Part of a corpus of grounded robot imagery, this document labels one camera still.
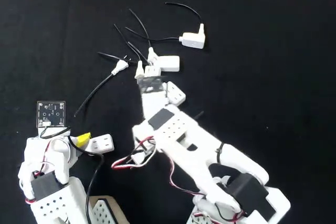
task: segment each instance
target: cable plug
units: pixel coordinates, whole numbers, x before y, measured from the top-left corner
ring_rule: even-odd
[[[148,49],[148,63],[154,65],[155,62],[159,59],[159,56],[154,52],[154,49],[150,47]]]
[[[128,63],[124,60],[118,60],[117,65],[111,71],[111,74],[113,74],[115,76],[117,73],[124,70],[125,68],[128,68]]]
[[[198,31],[198,34],[183,33],[183,35],[178,38],[179,42],[181,42],[182,45],[186,47],[202,49],[205,42],[204,24],[201,23],[199,28],[200,29]]]
[[[136,68],[136,72],[135,72],[135,79],[140,79],[143,78],[145,76],[145,73],[143,71],[143,67],[142,67],[142,61],[139,60],[138,61],[138,67]]]

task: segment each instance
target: electrical cord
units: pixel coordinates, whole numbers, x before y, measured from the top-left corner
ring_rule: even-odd
[[[224,143],[221,142],[221,145],[219,146],[219,148],[216,150],[216,153],[217,153],[217,163],[221,163],[221,159],[220,159],[220,156],[221,156],[221,153],[222,153],[222,150],[223,150],[223,146],[224,146]]]
[[[137,62],[134,61],[134,60],[126,59],[127,55],[125,56],[124,59],[121,59],[121,58],[119,58],[118,56],[108,55],[108,54],[105,54],[104,52],[97,52],[97,54],[100,55],[100,56],[104,56],[104,57],[112,58],[112,59],[115,59],[115,60],[124,60],[124,61],[126,61],[126,62],[128,62],[128,63],[137,64]]]
[[[140,55],[138,54],[138,52],[135,51],[135,50],[134,50],[134,49],[127,43],[127,40],[126,40],[124,34],[122,34],[122,32],[121,32],[121,30],[118,28],[118,26],[117,26],[116,24],[113,24],[113,25],[114,25],[115,29],[117,30],[117,32],[119,33],[120,37],[121,37],[121,38],[123,39],[123,41],[126,43],[126,45],[127,45],[129,48],[131,48],[131,50],[138,56],[139,60],[141,60]]]
[[[166,5],[177,5],[177,6],[187,8],[187,9],[191,10],[194,14],[196,14],[198,16],[198,18],[200,19],[200,22],[203,23],[203,20],[202,20],[200,14],[197,11],[195,11],[194,9],[192,9],[190,6],[180,4],[180,3],[175,3],[175,2],[165,2],[165,4]]]
[[[91,93],[86,97],[86,99],[83,101],[83,103],[79,106],[79,108],[77,109],[77,111],[74,113],[74,117],[77,116],[77,114],[79,113],[79,111],[88,103],[88,101],[93,97],[93,95],[98,91],[98,89],[101,88],[101,86],[103,86],[108,80],[110,80],[112,77],[114,76],[114,74],[110,73],[109,76],[107,76],[101,83],[99,83],[95,89],[93,89],[91,91]]]
[[[163,39],[146,38],[146,37],[142,36],[141,34],[138,34],[136,31],[133,31],[131,28],[128,28],[128,27],[125,26],[125,29],[128,30],[128,31],[130,31],[131,33],[134,33],[135,35],[139,36],[140,38],[149,39],[152,42],[153,41],[155,41],[155,42],[157,42],[157,41],[165,41],[165,40],[171,40],[171,39],[177,39],[177,40],[179,40],[179,38],[176,38],[176,37],[163,38]]]
[[[149,46],[149,47],[152,47],[152,45],[151,45],[151,41],[149,40],[148,32],[147,32],[145,26],[143,25],[143,23],[141,22],[140,18],[135,14],[134,11],[132,11],[132,9],[129,9],[129,11],[133,14],[133,16],[138,20],[138,22],[139,22],[140,25],[142,26],[142,29],[144,30],[144,32],[145,32],[145,34],[146,34],[146,36],[147,36],[148,46]]]
[[[139,50],[135,45],[133,45],[133,44],[130,43],[129,41],[127,41],[127,43],[128,43],[131,47],[133,47],[133,49],[134,49],[135,51],[137,51],[138,54],[140,54],[141,57],[148,63],[148,60],[146,59],[146,57],[142,54],[142,52],[140,52],[140,50]]]
[[[131,156],[133,154],[135,154],[135,152],[137,151],[137,149],[140,146],[142,146],[144,148],[143,143],[144,142],[149,142],[150,140],[153,140],[153,136],[148,136],[144,140],[140,141],[140,143],[133,149],[133,151],[129,155],[127,155],[126,157],[123,157],[123,158],[115,161],[111,165],[111,168],[115,169],[115,170],[118,170],[118,169],[126,169],[126,168],[140,168],[140,167],[145,166],[152,159],[152,157],[155,155],[155,153],[156,153],[156,146],[155,146],[152,154],[149,156],[149,158],[145,162],[143,162],[142,164],[140,164],[140,165],[132,165],[132,164],[131,165],[130,164],[120,165],[120,164],[123,163],[123,162],[125,162],[127,159],[131,158]]]
[[[42,138],[42,139],[50,139],[50,138],[53,138],[55,136],[59,136],[59,135],[61,135],[63,133],[66,133],[67,131],[69,131],[71,129],[71,127],[66,127],[64,130],[61,130],[60,132],[57,132],[55,134],[48,135],[48,136],[43,136],[46,133],[46,131],[47,131],[48,128],[53,128],[53,127],[54,126],[46,126],[45,129],[41,132],[41,134],[40,134],[39,137]]]
[[[93,185],[93,182],[98,174],[98,171],[100,170],[101,166],[104,164],[104,156],[102,154],[98,154],[98,153],[94,153],[94,152],[87,152],[85,150],[82,150],[81,148],[78,148],[74,143],[73,141],[71,140],[71,137],[68,136],[68,140],[69,140],[69,143],[71,144],[71,146],[73,148],[75,148],[76,150],[78,150],[79,152],[82,152],[84,154],[87,154],[89,156],[97,156],[97,157],[100,157],[100,162],[91,178],[91,181],[90,181],[90,184],[89,184],[89,187],[88,187],[88,190],[87,190],[87,193],[86,193],[86,200],[85,200],[85,214],[86,214],[86,218],[88,219],[88,223],[89,224],[92,224],[91,220],[90,220],[90,216],[89,216],[89,199],[90,199],[90,193],[91,193],[91,189],[92,189],[92,185]]]
[[[194,196],[196,196],[196,195],[204,195],[204,194],[196,192],[196,191],[190,191],[190,190],[187,190],[187,189],[183,189],[183,188],[179,187],[178,185],[176,185],[174,183],[172,177],[173,177],[173,173],[175,171],[175,164],[174,164],[174,161],[167,154],[165,154],[165,155],[169,158],[169,162],[170,162],[170,166],[171,166],[171,168],[170,168],[170,174],[169,174],[169,184],[171,186],[173,186],[173,187],[175,187],[175,188],[177,188],[177,189],[185,192],[185,193],[188,193],[188,194],[191,194],[191,195],[194,195]]]
[[[226,218],[223,217],[222,213],[220,212],[220,209],[219,209],[217,203],[215,203],[215,207],[217,208],[217,211],[218,211],[219,216],[220,216],[223,220],[225,220],[225,221],[227,221],[227,222],[236,222],[236,221],[238,221],[239,219],[241,219],[241,218],[243,217],[243,214],[244,214],[244,213],[242,212],[241,215],[240,215],[239,217],[238,217],[238,214],[235,214],[234,217],[233,217],[232,219],[226,219]]]

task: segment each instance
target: black fabric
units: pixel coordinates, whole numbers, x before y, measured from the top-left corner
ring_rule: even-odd
[[[264,167],[292,209],[281,223],[327,223],[332,218],[335,150],[335,0],[0,0],[2,172],[1,223],[35,223],[17,172],[26,139],[36,135],[36,101],[66,100],[73,135],[111,133],[115,151],[93,187],[111,195],[131,223],[185,223],[192,198],[169,185],[169,160],[157,154],[144,168],[111,171],[133,149],[131,127],[142,121],[130,67],[106,83],[86,116],[71,116],[114,67],[96,52],[136,60],[113,23],[139,32],[132,8],[150,37],[198,31],[181,2],[205,20],[206,48],[177,41],[154,44],[159,55],[179,55],[183,67],[165,73],[186,93],[181,109],[204,111],[200,125]],[[125,31],[140,50],[147,43]],[[71,169],[85,188],[97,165],[82,156]],[[195,189],[177,168],[173,179]]]

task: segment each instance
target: white wire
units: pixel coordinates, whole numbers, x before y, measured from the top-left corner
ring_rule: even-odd
[[[121,161],[124,161],[127,157],[123,157],[117,161],[115,161],[113,164],[112,164],[112,168],[140,168],[140,167],[143,167],[145,166],[146,164],[148,164],[148,162],[152,159],[152,157],[155,155],[156,153],[156,145],[154,147],[154,150],[152,152],[152,154],[149,156],[149,158],[142,164],[140,165],[116,165],[116,163],[119,163]]]
[[[67,142],[63,139],[63,137],[52,138],[52,139],[50,140],[50,142],[49,142],[49,146],[51,146],[51,143],[52,143],[53,141],[56,141],[56,140],[60,140],[60,141],[62,141],[62,142],[67,146],[67,148],[68,148],[68,163],[70,163],[70,159],[71,159],[71,148],[70,148],[69,143],[67,143]]]
[[[173,187],[177,188],[177,189],[180,189],[182,191],[184,191],[185,193],[188,193],[188,194],[191,194],[191,195],[203,195],[202,193],[198,193],[198,192],[194,192],[194,191],[190,191],[190,190],[186,190],[186,189],[183,189],[181,187],[179,187],[178,185],[176,185],[173,181],[173,173],[175,171],[175,164],[174,164],[174,161],[167,155],[167,157],[169,158],[169,161],[170,161],[170,164],[171,164],[171,170],[170,170],[170,175],[169,175],[169,184],[171,184]]]

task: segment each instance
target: red and white wire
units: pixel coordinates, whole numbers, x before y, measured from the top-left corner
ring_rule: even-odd
[[[195,192],[195,191],[190,191],[190,190],[186,190],[186,189],[183,189],[181,187],[179,187],[178,185],[176,185],[172,179],[172,176],[173,176],[173,173],[175,171],[175,164],[174,164],[174,161],[167,155],[167,157],[169,158],[169,161],[170,161],[170,165],[171,165],[171,168],[170,168],[170,174],[169,174],[169,184],[179,190],[182,190],[184,191],[185,193],[188,193],[188,194],[191,194],[191,195],[204,195],[202,193],[198,193],[198,192]]]
[[[236,222],[240,219],[240,217],[242,216],[242,214],[243,214],[243,212],[240,214],[239,217],[238,217],[239,214],[235,214],[234,217],[233,217],[233,219],[232,219],[231,221],[226,221],[226,222],[234,222],[234,223],[236,223]],[[215,220],[215,219],[211,218],[209,215],[207,215],[207,214],[205,214],[205,213],[203,213],[203,212],[194,212],[194,213],[193,213],[193,216],[196,217],[196,218],[197,218],[197,217],[206,217],[206,218],[208,218],[213,224],[223,224],[222,222],[219,222],[218,220]]]
[[[142,146],[142,144],[146,141],[149,140],[153,140],[153,136],[149,136],[146,137],[144,140],[140,141],[140,143],[134,148],[133,151],[136,151],[140,146]],[[120,165],[121,163],[123,163],[124,161],[126,161],[126,159],[128,159],[130,157],[130,155],[123,157],[117,161],[115,161],[112,165],[111,168],[114,170],[118,170],[118,169],[127,169],[127,168],[140,168],[145,166],[146,164],[148,164],[148,162],[152,159],[152,157],[155,155],[156,153],[156,146],[154,146],[154,150],[152,152],[152,154],[149,156],[149,158],[142,164],[140,165],[133,165],[133,164],[127,164],[127,165]]]
[[[68,152],[69,152],[68,163],[70,163],[70,159],[71,159],[71,149],[70,149],[70,145],[69,145],[63,138],[52,138],[52,139],[48,142],[48,144],[47,144],[47,146],[46,146],[46,149],[44,150],[43,160],[42,160],[42,162],[41,162],[41,163],[42,163],[41,169],[40,169],[38,172],[34,173],[35,176],[38,176],[38,175],[41,174],[43,168],[45,167],[45,163],[44,163],[44,162],[46,161],[46,153],[47,153],[47,151],[49,150],[49,148],[50,148],[50,146],[51,146],[51,143],[52,143],[53,141],[56,141],[56,140],[60,140],[60,141],[62,141],[64,144],[67,145]]]

